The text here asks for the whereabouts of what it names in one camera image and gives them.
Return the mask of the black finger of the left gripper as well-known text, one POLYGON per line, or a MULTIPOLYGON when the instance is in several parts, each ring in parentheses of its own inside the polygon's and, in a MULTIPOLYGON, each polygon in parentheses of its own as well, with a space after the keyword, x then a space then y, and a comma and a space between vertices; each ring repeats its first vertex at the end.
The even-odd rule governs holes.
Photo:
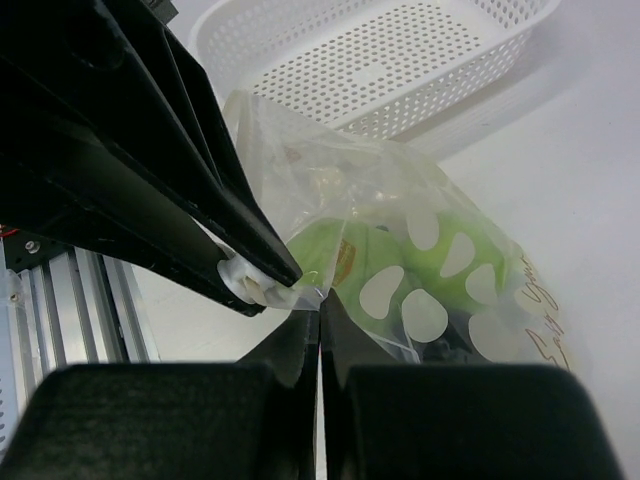
POLYGON ((291 286, 302 272, 258 206, 207 74, 142 1, 98 1, 122 50, 100 127, 155 188, 262 272, 291 286))

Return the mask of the dark round fruit toy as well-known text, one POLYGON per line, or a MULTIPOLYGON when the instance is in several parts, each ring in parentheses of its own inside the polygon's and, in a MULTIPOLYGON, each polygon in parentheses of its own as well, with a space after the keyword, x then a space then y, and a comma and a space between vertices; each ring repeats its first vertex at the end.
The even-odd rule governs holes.
POLYGON ((446 310, 445 317, 411 315, 408 324, 392 329, 391 340, 378 340, 378 344, 404 363, 485 363, 470 339, 470 318, 456 309, 446 310))

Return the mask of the green cabbage toy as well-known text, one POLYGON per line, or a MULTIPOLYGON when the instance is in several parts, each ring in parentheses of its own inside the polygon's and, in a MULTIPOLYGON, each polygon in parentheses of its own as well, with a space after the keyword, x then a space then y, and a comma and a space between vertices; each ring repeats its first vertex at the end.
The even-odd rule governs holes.
POLYGON ((359 221, 324 218, 297 234, 288 248, 301 283, 330 287, 360 328, 391 340, 403 326, 401 304, 416 288, 394 236, 359 221))

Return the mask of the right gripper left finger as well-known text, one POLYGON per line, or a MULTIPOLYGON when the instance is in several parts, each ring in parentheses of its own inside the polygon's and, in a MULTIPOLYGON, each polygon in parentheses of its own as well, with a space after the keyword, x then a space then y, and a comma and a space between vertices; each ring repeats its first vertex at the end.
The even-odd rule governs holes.
POLYGON ((294 312, 231 363, 87 364, 51 373, 5 479, 311 479, 319 317, 294 312))

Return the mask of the clear dotted zip bag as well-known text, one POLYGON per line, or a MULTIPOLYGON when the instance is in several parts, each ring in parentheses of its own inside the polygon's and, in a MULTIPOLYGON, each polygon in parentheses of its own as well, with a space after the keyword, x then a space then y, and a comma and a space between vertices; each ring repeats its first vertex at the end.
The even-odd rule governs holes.
POLYGON ((576 366, 560 307, 520 245, 417 150, 331 129, 245 91, 223 110, 260 208, 301 268, 285 286, 234 252, 240 299, 349 318, 407 363, 576 366))

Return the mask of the light green apple toy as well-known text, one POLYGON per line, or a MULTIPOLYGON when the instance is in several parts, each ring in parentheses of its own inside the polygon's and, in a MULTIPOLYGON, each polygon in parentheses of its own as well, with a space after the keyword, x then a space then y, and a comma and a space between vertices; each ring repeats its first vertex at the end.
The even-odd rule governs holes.
POLYGON ((408 270, 447 309, 476 314, 497 304, 509 258, 485 220, 451 210, 412 208, 401 252, 408 270))

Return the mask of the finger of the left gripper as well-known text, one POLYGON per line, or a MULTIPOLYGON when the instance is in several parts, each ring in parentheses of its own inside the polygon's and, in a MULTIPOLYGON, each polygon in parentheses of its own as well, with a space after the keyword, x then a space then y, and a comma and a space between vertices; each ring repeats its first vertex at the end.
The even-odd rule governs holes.
POLYGON ((218 265, 232 249, 126 161, 99 123, 122 50, 98 1, 1 5, 1 219, 144 267, 247 316, 218 265))

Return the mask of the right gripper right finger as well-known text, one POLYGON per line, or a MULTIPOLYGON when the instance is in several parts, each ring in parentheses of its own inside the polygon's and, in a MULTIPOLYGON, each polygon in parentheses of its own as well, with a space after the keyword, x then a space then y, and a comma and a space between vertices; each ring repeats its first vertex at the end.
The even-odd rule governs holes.
POLYGON ((332 479, 619 479, 596 409, 543 365, 404 364, 348 316, 320 310, 332 479))

